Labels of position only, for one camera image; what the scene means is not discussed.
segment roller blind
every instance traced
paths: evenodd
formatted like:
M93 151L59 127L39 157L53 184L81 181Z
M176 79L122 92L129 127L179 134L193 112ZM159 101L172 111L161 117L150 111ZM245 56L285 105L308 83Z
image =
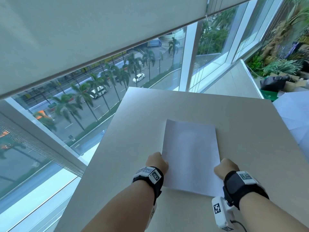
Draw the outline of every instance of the roller blind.
M240 5L246 1L250 0L209 0L207 15L210 16L216 14L233 6Z
M212 0L211 9L235 1ZM195 22L206 8L207 0L0 0L0 98Z

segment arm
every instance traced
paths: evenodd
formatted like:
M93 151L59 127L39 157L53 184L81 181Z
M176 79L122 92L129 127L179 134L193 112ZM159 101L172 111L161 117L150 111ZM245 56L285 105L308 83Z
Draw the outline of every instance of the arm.
M214 172L222 180L230 171L239 171L238 166L229 159L223 159L214 168ZM300 223L286 211L269 199L251 192L241 198L240 212L252 232L309 232L309 228Z
M168 170L160 152L150 155L146 166L155 166L163 174ZM82 232L142 232L147 226L154 198L153 188L138 180L112 198Z

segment black garbage bag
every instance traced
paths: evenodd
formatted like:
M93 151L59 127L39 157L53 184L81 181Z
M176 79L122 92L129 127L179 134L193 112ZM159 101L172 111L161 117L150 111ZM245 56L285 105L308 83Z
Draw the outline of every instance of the black garbage bag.
M286 81L288 80L288 76L269 76L260 81L261 89L278 92L284 88Z

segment black wrist strap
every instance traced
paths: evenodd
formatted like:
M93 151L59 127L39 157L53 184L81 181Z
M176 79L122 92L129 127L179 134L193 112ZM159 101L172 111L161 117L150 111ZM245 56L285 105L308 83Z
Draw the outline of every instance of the black wrist strap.
M269 199L265 190L257 184L246 185L242 179L238 176L236 171L230 171L224 179L223 186L224 198L232 205L238 208L239 202L242 197L250 192L256 192L257 194Z
M155 205L155 202L157 200L157 198L161 195L161 188L163 186L163 181L164 181L164 175L163 173L161 172L160 169L158 169L157 167L153 167L153 166L150 166L152 168L155 168L159 174L161 175L161 178L156 182L156 184L153 184L152 181L149 179L149 177L144 177L144 176L138 176L138 177L135 177L133 179L133 182L136 182L138 180L144 180L145 182L147 182L149 184L149 186L151 186L154 190L154 205Z

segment forearm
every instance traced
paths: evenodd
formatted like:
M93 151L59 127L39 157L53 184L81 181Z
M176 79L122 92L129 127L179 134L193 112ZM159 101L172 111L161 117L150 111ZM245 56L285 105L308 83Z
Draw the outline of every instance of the forearm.
M255 192L245 195L239 207L251 232L309 232L297 219Z
M139 180L112 198L82 232L142 232L155 199L154 190Z

